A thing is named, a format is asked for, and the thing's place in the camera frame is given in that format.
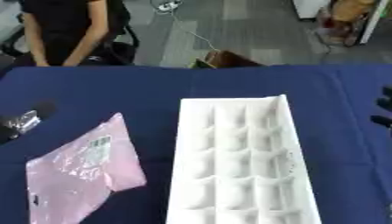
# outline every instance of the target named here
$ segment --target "white packaging insert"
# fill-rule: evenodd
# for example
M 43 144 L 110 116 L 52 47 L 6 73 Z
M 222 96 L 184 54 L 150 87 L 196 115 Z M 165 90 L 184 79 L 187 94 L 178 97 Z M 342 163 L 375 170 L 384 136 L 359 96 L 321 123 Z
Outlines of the white packaging insert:
M 167 224 L 321 224 L 285 95 L 181 102 Z

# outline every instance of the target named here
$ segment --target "pink plastic bag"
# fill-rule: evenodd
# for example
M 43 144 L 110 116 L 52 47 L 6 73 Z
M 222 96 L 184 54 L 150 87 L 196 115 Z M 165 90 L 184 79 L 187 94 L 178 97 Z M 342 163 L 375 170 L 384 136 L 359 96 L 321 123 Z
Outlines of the pink plastic bag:
M 79 223 L 112 191 L 146 184 L 121 114 L 26 168 L 32 224 Z

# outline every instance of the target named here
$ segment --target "black office chair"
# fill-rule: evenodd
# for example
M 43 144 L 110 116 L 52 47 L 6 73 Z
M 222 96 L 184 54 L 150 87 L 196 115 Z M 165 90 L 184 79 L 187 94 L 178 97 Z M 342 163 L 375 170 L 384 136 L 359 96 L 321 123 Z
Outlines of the black office chair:
M 132 65 L 135 58 L 137 48 L 140 46 L 140 40 L 129 25 L 131 16 L 122 1 L 111 1 L 112 5 L 108 6 L 110 11 L 109 22 L 111 31 L 108 37 L 102 43 L 100 52 L 93 52 L 87 57 L 91 63 L 89 65 Z M 17 16 L 18 21 L 22 24 L 22 14 Z M 128 34 L 132 38 L 132 44 L 116 42 L 115 39 Z M 11 36 L 1 45 L 0 50 L 13 58 L 21 57 L 25 52 L 20 52 L 16 48 L 16 43 L 25 35 L 25 28 L 20 25 Z

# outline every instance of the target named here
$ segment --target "chair leg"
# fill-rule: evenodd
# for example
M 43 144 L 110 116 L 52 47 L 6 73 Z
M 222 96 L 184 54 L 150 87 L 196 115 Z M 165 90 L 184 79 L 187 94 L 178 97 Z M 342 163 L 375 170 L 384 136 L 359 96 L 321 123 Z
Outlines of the chair leg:
M 126 25 L 125 26 L 125 31 L 132 37 L 133 39 L 133 46 L 135 48 L 138 48 L 140 46 L 140 40 L 137 37 L 137 35 L 135 34 L 135 32 L 132 30 L 132 28 L 130 27 L 130 25 Z

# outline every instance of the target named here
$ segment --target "white cable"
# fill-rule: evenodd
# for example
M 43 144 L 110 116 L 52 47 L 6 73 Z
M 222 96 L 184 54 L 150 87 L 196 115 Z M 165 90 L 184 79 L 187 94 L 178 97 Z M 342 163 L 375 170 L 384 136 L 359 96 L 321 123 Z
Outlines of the white cable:
M 154 9 L 155 13 L 157 13 L 158 15 L 165 15 L 165 14 L 167 14 L 167 13 L 163 13 L 163 12 L 161 12 L 161 11 L 158 11 L 157 8 L 154 7 L 154 5 L 151 5 L 151 7 Z M 169 13 L 170 13 L 170 15 L 173 17 L 173 19 L 174 19 L 174 24 L 175 24 L 176 26 L 178 26 L 178 28 L 179 28 L 180 30 L 182 30 L 183 32 L 191 33 L 191 34 L 192 34 L 193 36 L 195 36 L 196 38 L 202 39 L 202 40 L 206 41 L 206 42 L 208 43 L 208 46 L 209 46 L 212 50 L 214 50 L 214 51 L 216 51 L 216 52 L 219 51 L 218 49 L 216 49 L 216 48 L 213 46 L 213 44 L 211 43 L 211 41 L 210 41 L 209 39 L 203 38 L 203 37 L 201 37 L 200 35 L 198 35 L 198 34 L 192 32 L 192 31 L 188 31 L 187 29 L 185 29 L 185 28 L 181 25 L 182 22 L 179 20 L 179 18 L 178 18 L 176 15 L 174 15 L 174 11 L 175 11 L 175 9 L 172 9 Z
M 183 32 L 191 33 L 191 34 L 192 34 L 193 36 L 195 36 L 196 38 L 199 38 L 199 39 L 202 39 L 202 40 L 206 41 L 211 49 L 213 49 L 214 51 L 219 51 L 218 49 L 216 49 L 216 48 L 213 46 L 213 44 L 211 43 L 211 41 L 210 41 L 209 39 L 203 38 L 203 37 L 201 37 L 200 35 L 198 35 L 198 34 L 192 32 L 192 31 L 188 31 L 187 29 L 185 29 L 185 28 L 181 25 L 182 22 L 176 17 L 176 15 L 174 15 L 174 10 L 172 10 L 170 14 L 171 14 L 171 16 L 174 18 L 174 24 L 176 24 L 180 30 L 182 30 Z

